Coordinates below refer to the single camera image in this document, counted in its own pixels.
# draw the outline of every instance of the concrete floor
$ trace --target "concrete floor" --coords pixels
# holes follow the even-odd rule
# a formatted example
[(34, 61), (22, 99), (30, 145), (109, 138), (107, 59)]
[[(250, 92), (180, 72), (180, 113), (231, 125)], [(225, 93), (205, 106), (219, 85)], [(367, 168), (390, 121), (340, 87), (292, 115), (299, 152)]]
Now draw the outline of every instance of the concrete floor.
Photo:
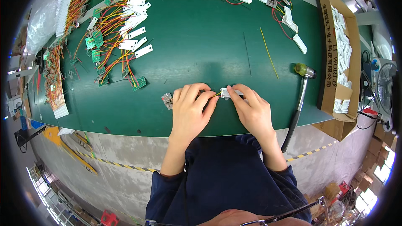
[[(361, 127), (367, 127), (372, 120), (359, 116), (358, 123)], [(374, 126), (366, 130), (355, 128), (342, 142), (289, 162), (301, 192), (312, 196), (322, 191), (332, 181), (349, 183), (364, 158), (373, 130)], [(287, 129), (277, 131), (279, 145), (283, 144), (286, 133)], [(160, 169), (168, 145), (167, 138), (94, 133), (87, 135), (96, 157), (136, 167)], [(62, 139), (72, 149), (87, 153), (69, 136), (62, 136)], [(313, 126), (298, 127), (285, 158), (309, 152), (332, 142), (333, 138)], [(145, 219), (145, 208), (152, 182), (151, 172), (117, 167), (84, 158), (96, 169), (98, 172), (96, 176), (43, 135), (35, 137), (31, 144), (59, 180), (89, 204), (101, 211), (104, 209), (113, 211), (127, 223), (135, 224), (125, 214), (135, 217), (139, 223)]]

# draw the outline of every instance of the clear plastic component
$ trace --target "clear plastic component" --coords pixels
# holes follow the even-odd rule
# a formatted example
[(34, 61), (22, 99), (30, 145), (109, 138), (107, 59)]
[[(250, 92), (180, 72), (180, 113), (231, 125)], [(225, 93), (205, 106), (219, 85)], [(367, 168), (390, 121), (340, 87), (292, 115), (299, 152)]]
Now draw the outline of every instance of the clear plastic component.
[(168, 108), (168, 110), (171, 110), (173, 108), (173, 98), (170, 93), (165, 93), (162, 97), (163, 103), (165, 103), (165, 106)]
[(36, 54), (56, 32), (58, 0), (33, 0), (27, 30), (27, 49)]

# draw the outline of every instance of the yellow black hazard tape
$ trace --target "yellow black hazard tape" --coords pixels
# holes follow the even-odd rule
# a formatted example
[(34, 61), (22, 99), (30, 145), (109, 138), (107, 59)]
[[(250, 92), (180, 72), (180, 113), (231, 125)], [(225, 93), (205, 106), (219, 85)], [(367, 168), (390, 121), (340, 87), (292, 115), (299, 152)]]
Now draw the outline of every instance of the yellow black hazard tape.
[(109, 164), (112, 164), (112, 165), (116, 165), (118, 167), (131, 168), (131, 169), (135, 169), (135, 170), (139, 170), (139, 171), (147, 171), (147, 172), (155, 172), (155, 171), (160, 172), (160, 169), (142, 168), (142, 167), (135, 167), (135, 166), (131, 166), (131, 165), (125, 165), (125, 164), (121, 164), (121, 163), (115, 163), (113, 161), (108, 161), (108, 160), (105, 160), (105, 159), (97, 158), (97, 157), (95, 157), (93, 155), (90, 155), (90, 154), (84, 154), (84, 153), (78, 152), (76, 150), (73, 150), (73, 151), (75, 153), (77, 153), (77, 154), (82, 155), (82, 156), (92, 158), (92, 159), (95, 159), (95, 160), (98, 160), (98, 161), (101, 161), (101, 162), (104, 162), (104, 163), (109, 163)]
[[(318, 152), (318, 151), (320, 151), (320, 150), (323, 150), (324, 148), (330, 147), (330, 146), (334, 145), (335, 143), (337, 143), (337, 141), (334, 141), (333, 143), (329, 143), (327, 146), (322, 146), (322, 147), (317, 148), (317, 149), (315, 149), (315, 150), (313, 150), (313, 151), (309, 151), (309, 152), (307, 152), (307, 153), (299, 154), (298, 156), (295, 156), (295, 157), (286, 159), (286, 162), (294, 161), (294, 160), (299, 159), (299, 158), (303, 158), (304, 156), (308, 156), (308, 155), (310, 155), (310, 154), (313, 154), (313, 153), (315, 153), (315, 152)], [(136, 169), (136, 170), (139, 170), (139, 171), (148, 171), (148, 172), (155, 172), (155, 171), (157, 171), (157, 172), (160, 172), (160, 169), (142, 168), (142, 167), (135, 167), (135, 166), (131, 166), (131, 165), (125, 165), (125, 164), (121, 164), (121, 163), (115, 163), (115, 162), (113, 162), (113, 161), (108, 161), (108, 160), (105, 160), (105, 159), (97, 158), (97, 157), (95, 157), (95, 156), (93, 156), (93, 155), (84, 154), (84, 153), (78, 152), (78, 151), (76, 151), (76, 150), (73, 150), (73, 151), (76, 152), (76, 153), (78, 153), (78, 154), (80, 154), (80, 155), (82, 155), (82, 156), (85, 156), (85, 157), (88, 157), (88, 158), (92, 158), (92, 159), (95, 159), (95, 160), (98, 160), (98, 161), (101, 161), (101, 162), (104, 162), (104, 163), (109, 163), (109, 164), (112, 164), (112, 165), (116, 165), (116, 166), (118, 166), (118, 167), (131, 168), (131, 169)]]
[(323, 150), (324, 148), (328, 148), (329, 146), (332, 146), (332, 145), (334, 145), (335, 143), (337, 143), (337, 141), (334, 141), (333, 143), (329, 143), (327, 146), (322, 146), (322, 147), (317, 148), (317, 149), (315, 149), (315, 150), (313, 150), (313, 151), (310, 151), (310, 152), (307, 152), (307, 153), (304, 153), (304, 154), (299, 154), (298, 156), (295, 156), (295, 157), (286, 159), (286, 162), (294, 161), (294, 160), (299, 159), (299, 158), (302, 158), (302, 157), (304, 157), (304, 156), (308, 156), (308, 155), (310, 155), (310, 154), (313, 154), (313, 153), (315, 153), (315, 152), (318, 152), (318, 151), (320, 151), (320, 150)]

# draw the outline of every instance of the finger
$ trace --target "finger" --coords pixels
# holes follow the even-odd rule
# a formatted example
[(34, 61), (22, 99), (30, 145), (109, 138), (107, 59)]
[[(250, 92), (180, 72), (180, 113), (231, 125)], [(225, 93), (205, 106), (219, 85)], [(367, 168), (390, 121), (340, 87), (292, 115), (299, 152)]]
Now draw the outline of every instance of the finger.
[(218, 102), (219, 97), (215, 96), (213, 98), (211, 98), (211, 100), (208, 103), (208, 106), (205, 108), (203, 116), (204, 119), (209, 119), (211, 118), (212, 113), (214, 113), (215, 107), (216, 107), (216, 103)]
[(183, 88), (179, 88), (173, 92), (173, 103), (178, 101), (182, 90), (183, 90)]
[(228, 93), (230, 94), (230, 98), (232, 99), (234, 106), (240, 109), (242, 112), (247, 112), (250, 110), (250, 106), (244, 102), (242, 98), (233, 90), (231, 86), (227, 86), (226, 88)]
[(194, 83), (187, 91), (186, 100), (194, 102), (200, 90), (209, 91), (211, 88), (205, 83)]
[(215, 94), (216, 93), (213, 91), (203, 92), (202, 94), (200, 94), (200, 96), (195, 101), (195, 105), (200, 108), (204, 108), (205, 104), (207, 104), (207, 102), (208, 102), (208, 99), (211, 98), (212, 96), (214, 96)]
[(250, 106), (253, 107), (259, 104), (259, 101), (255, 96), (253, 90), (251, 90), (251, 88), (249, 88), (248, 86), (245, 86), (243, 84), (236, 84), (233, 86), (233, 89), (242, 92), (244, 94), (244, 97), (249, 100)]
[(257, 100), (258, 101), (262, 101), (262, 98), (259, 96), (259, 94), (256, 92), (256, 91), (254, 91), (254, 90), (252, 90), (253, 92), (254, 92), (254, 94), (255, 94), (255, 97), (257, 98)]
[(261, 100), (267, 104), (269, 104), (265, 99), (261, 98)]
[(184, 98), (187, 96), (187, 92), (190, 89), (192, 84), (187, 84), (183, 86), (183, 90), (181, 91), (180, 94), (180, 100), (184, 100)]

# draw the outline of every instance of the sleeve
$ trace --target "sleeve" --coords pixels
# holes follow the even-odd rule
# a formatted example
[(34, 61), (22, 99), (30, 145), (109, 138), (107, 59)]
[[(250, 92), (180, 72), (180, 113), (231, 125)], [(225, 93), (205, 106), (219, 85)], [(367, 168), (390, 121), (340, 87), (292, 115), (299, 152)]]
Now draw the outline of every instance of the sleeve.
[[(289, 166), (287, 169), (280, 172), (274, 172), (270, 169), (268, 169), (268, 171), (274, 179), (276, 185), (292, 205), (293, 209), (297, 209), (308, 204), (303, 194), (297, 188), (297, 181), (293, 174), (292, 166)], [(311, 223), (310, 210), (296, 214), (295, 217)]]
[(145, 209), (145, 219), (162, 222), (175, 197), (185, 172), (165, 177), (158, 172), (152, 174), (151, 197)]

